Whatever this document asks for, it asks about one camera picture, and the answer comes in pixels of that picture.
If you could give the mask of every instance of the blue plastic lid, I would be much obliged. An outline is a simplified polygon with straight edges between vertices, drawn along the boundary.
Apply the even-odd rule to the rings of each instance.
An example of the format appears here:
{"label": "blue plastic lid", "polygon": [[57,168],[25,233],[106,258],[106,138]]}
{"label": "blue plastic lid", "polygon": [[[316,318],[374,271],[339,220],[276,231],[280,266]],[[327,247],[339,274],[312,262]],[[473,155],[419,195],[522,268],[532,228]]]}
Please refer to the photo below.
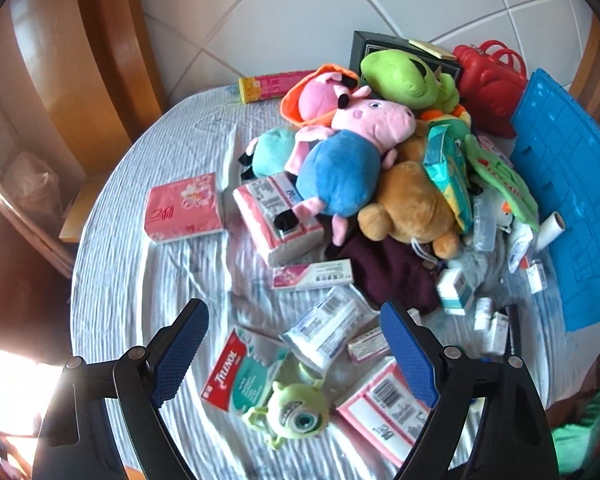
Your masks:
{"label": "blue plastic lid", "polygon": [[600,127],[544,70],[536,70],[511,123],[511,161],[567,230],[549,245],[568,331],[600,322]]}

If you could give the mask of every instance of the pig plush toy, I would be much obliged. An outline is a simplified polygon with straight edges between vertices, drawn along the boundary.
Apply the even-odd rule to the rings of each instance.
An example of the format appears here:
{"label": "pig plush toy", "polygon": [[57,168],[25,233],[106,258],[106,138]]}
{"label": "pig plush toy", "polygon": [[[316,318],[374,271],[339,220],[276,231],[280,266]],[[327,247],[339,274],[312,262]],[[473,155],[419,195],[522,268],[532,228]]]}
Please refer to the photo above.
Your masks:
{"label": "pig plush toy", "polygon": [[[371,200],[381,168],[394,164],[395,146],[416,128],[406,106],[354,99],[369,92],[368,87],[355,92],[349,105],[336,111],[331,128],[306,126],[296,133],[296,149],[285,169],[298,174],[302,202],[277,215],[276,228],[286,232],[322,213],[332,217],[334,245],[344,243],[347,218]],[[320,142],[309,152],[306,146],[315,140]]]}

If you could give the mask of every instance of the pink floral packaging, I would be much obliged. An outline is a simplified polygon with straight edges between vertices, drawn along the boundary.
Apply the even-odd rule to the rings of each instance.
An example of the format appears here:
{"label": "pink floral packaging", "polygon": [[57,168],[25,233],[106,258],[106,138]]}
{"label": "pink floral packaging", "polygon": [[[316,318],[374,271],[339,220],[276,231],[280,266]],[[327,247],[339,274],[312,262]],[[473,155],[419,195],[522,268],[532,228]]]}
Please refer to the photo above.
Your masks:
{"label": "pink floral packaging", "polygon": [[222,226],[216,174],[185,178],[149,191],[144,231],[154,242],[217,233]]}
{"label": "pink floral packaging", "polygon": [[324,229],[315,218],[282,233],[274,218],[301,201],[284,173],[254,180],[234,190],[235,202],[260,256],[269,267],[288,264],[322,242]]}

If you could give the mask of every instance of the green cloth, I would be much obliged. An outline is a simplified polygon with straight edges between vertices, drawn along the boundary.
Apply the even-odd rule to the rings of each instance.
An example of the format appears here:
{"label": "green cloth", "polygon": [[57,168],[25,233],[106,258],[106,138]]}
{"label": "green cloth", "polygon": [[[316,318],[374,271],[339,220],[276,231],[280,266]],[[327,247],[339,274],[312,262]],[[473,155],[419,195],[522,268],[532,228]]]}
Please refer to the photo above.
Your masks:
{"label": "green cloth", "polygon": [[296,133],[290,128],[273,128],[258,138],[253,153],[253,173],[257,178],[285,171],[285,164],[296,143]]}
{"label": "green cloth", "polygon": [[466,157],[475,172],[504,195],[511,212],[519,221],[538,232],[538,203],[525,181],[497,155],[485,150],[472,135],[464,138]]}
{"label": "green cloth", "polygon": [[566,424],[552,431],[561,475],[588,465],[600,442],[600,391],[589,401],[578,424]]}

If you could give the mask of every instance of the green alien plush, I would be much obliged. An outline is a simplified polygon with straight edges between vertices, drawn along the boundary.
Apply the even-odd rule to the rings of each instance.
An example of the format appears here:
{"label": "green alien plush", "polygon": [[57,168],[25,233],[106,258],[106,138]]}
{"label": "green alien plush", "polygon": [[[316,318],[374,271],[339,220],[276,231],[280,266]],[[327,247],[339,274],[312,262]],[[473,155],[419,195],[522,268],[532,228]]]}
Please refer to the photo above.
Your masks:
{"label": "green alien plush", "polygon": [[362,60],[360,69],[369,86],[384,99],[413,110],[434,109],[450,114],[460,102],[456,82],[449,74],[434,74],[423,60],[409,52],[373,52]]}
{"label": "green alien plush", "polygon": [[252,430],[267,433],[265,440],[277,450],[287,440],[307,438],[327,427],[329,407],[320,388],[322,380],[314,384],[273,383],[273,394],[266,406],[250,408],[242,420]]}

